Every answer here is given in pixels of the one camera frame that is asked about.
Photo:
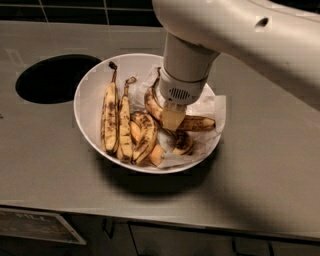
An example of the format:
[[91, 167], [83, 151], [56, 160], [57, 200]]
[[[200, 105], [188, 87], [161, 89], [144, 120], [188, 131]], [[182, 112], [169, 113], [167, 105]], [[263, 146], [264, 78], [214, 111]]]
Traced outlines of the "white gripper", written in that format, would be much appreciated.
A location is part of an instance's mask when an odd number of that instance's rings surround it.
[[207, 77], [196, 81], [182, 81], [160, 68], [159, 90], [166, 100], [162, 123], [165, 129], [175, 131], [186, 115], [186, 106], [196, 102], [203, 91]]

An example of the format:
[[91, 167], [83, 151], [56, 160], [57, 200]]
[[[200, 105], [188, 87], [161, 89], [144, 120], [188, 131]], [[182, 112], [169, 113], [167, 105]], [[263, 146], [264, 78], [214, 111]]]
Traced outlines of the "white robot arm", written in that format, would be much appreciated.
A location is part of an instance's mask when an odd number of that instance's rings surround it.
[[152, 5], [167, 31], [160, 71], [166, 128], [181, 124], [221, 53], [319, 107], [320, 14], [275, 0], [152, 0]]

